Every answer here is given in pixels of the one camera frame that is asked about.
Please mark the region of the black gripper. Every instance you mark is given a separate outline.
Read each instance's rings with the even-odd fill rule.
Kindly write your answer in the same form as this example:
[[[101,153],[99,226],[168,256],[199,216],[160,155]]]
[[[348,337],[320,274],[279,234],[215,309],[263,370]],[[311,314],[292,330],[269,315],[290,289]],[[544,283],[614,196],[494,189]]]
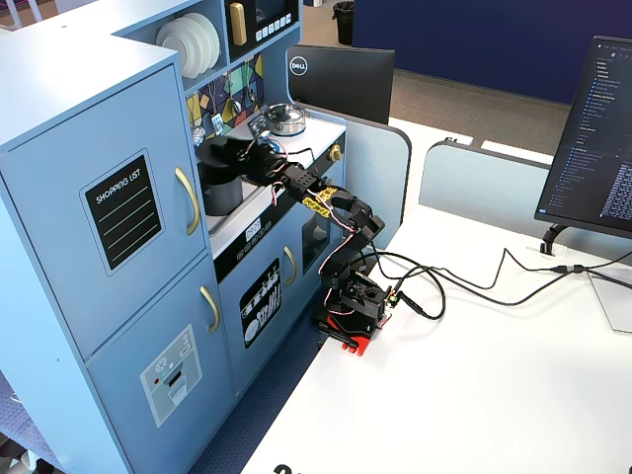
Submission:
[[[287,158],[268,146],[253,147],[247,153],[248,141],[228,141],[224,151],[229,156],[238,156],[231,163],[234,174],[245,176],[253,184],[272,184],[286,166]]]

